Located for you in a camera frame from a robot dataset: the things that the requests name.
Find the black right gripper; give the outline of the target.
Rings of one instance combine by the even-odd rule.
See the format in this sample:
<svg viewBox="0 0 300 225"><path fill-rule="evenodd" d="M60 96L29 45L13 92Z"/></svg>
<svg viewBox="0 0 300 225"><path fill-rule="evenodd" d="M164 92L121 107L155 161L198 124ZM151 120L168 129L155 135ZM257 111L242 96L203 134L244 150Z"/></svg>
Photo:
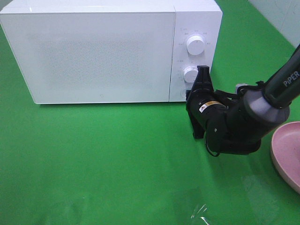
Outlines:
<svg viewBox="0 0 300 225"><path fill-rule="evenodd" d="M186 110L193 128L195 139L204 138L204 129L217 115L227 112L225 106L214 94L209 66L197 66L197 81L186 92Z"/></svg>

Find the right robot arm black grey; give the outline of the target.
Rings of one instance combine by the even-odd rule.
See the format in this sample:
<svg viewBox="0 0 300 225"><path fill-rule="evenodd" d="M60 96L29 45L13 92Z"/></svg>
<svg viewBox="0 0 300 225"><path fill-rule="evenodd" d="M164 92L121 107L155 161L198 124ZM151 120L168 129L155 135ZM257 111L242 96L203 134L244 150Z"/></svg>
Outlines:
<svg viewBox="0 0 300 225"><path fill-rule="evenodd" d="M204 139L206 150L247 155L260 148L262 138L284 123L290 104L300 94L300 50L266 82L239 84L235 93L215 90L208 66L198 66L197 76L186 91L195 139Z"/></svg>

